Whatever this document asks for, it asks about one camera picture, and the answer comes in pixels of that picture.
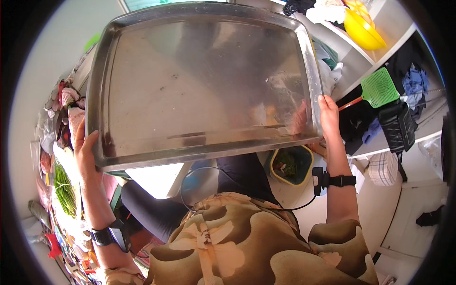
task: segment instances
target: black bag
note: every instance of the black bag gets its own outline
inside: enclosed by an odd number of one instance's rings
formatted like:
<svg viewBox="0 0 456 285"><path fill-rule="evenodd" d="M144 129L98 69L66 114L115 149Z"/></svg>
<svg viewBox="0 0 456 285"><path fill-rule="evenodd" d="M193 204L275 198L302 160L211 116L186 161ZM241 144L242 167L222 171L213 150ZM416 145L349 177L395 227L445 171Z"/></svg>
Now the black bag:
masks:
<svg viewBox="0 0 456 285"><path fill-rule="evenodd" d="M417 124L412 120L405 102L383 109L378 114L383 132L391 152L408 151L415 143Z"/></svg>

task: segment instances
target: stainless steel tray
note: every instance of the stainless steel tray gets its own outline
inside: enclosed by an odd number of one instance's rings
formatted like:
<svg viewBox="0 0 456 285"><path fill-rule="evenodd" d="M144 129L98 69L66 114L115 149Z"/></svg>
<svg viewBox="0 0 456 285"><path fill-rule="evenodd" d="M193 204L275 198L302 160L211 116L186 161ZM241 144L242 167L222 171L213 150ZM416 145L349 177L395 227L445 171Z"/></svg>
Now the stainless steel tray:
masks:
<svg viewBox="0 0 456 285"><path fill-rule="evenodd" d="M269 10L161 5L112 20L92 65L86 131L102 171L319 141L321 81L310 35ZM307 125L291 135L306 103Z"/></svg>

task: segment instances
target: green fly swatter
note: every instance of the green fly swatter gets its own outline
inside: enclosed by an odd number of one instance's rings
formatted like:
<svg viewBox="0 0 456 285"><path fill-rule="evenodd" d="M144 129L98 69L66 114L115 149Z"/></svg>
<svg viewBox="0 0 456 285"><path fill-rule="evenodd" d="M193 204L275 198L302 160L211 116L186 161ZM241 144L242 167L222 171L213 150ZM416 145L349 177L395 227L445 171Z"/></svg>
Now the green fly swatter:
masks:
<svg viewBox="0 0 456 285"><path fill-rule="evenodd" d="M361 87L363 88L361 97L343 105L339 108L339 111L344 110L361 100L368 101L372 108L378 108L399 99L399 94L394 86L393 80L385 67L382 67L361 80Z"/></svg>

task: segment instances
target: green onion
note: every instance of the green onion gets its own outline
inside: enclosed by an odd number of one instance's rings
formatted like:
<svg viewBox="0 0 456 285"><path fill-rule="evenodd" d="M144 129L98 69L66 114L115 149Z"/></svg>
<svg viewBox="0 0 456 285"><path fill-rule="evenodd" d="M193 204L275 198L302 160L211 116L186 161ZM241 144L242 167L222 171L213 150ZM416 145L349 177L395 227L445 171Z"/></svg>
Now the green onion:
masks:
<svg viewBox="0 0 456 285"><path fill-rule="evenodd" d="M54 163L54 187L56 188L57 199L62 206L63 211L72 217L76 217L76 202L74 197L74 189L71 185L67 173L63 166L55 160Z"/></svg>

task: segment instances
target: floral shirt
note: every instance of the floral shirt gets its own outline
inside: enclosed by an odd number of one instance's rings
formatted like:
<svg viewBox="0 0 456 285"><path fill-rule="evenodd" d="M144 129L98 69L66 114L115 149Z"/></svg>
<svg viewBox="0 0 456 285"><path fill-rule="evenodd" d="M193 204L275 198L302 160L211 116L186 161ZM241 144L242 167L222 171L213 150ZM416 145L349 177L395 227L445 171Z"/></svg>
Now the floral shirt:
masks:
<svg viewBox="0 0 456 285"><path fill-rule="evenodd" d="M167 244L150 251L147 279L107 270L108 285L378 284L358 221L317 224L309 242L294 215L225 192L195 204Z"/></svg>

